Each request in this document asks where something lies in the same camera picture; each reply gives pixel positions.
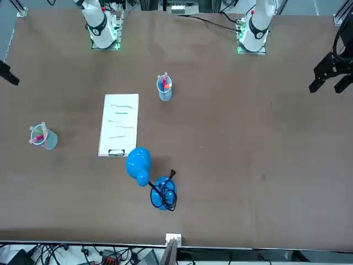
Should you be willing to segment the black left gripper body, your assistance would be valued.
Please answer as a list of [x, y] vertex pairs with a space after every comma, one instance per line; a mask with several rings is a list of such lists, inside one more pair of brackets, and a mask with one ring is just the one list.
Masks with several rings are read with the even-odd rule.
[[333, 63], [331, 67], [332, 75], [352, 74], [352, 54], [340, 54], [336, 56], [331, 54], [331, 59]]

